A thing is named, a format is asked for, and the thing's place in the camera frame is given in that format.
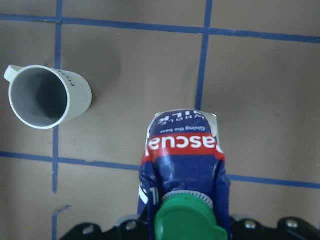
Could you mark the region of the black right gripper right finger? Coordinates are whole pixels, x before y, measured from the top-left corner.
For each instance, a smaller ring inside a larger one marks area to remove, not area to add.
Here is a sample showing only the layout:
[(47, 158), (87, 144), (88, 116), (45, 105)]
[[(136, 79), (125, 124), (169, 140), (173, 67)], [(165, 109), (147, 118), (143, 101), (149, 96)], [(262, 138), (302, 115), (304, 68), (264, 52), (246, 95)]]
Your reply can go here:
[(234, 240), (318, 240), (320, 230), (298, 217), (283, 217), (277, 227), (262, 225), (257, 220), (234, 214), (230, 216)]

